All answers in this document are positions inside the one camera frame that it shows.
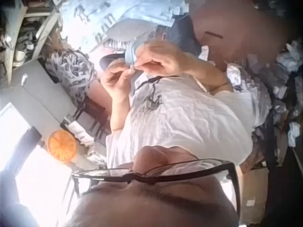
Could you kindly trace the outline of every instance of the wall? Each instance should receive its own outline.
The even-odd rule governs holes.
[[[28,75],[24,86],[22,76]],[[11,102],[29,125],[34,126],[47,141],[49,135],[61,129],[60,123],[67,114],[76,110],[61,84],[54,84],[38,61],[33,61],[13,71],[10,87],[0,89],[0,109]],[[84,117],[90,124],[92,119]],[[92,168],[89,161],[77,156],[73,160],[81,168]]]

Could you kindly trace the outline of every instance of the orange object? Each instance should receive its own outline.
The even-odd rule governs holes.
[[[77,142],[69,132],[58,130],[50,135],[47,150],[57,160],[69,162],[77,153]]]

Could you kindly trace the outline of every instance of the person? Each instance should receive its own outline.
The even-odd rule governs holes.
[[[118,174],[119,182],[102,177],[82,195],[66,227],[238,226],[219,177],[166,185],[144,176],[195,172],[198,159],[243,162],[252,149],[250,94],[233,93],[224,73],[166,41],[146,42],[136,56],[134,67],[118,59],[101,78],[113,99],[107,165],[129,171]],[[147,80],[130,100],[137,70]]]

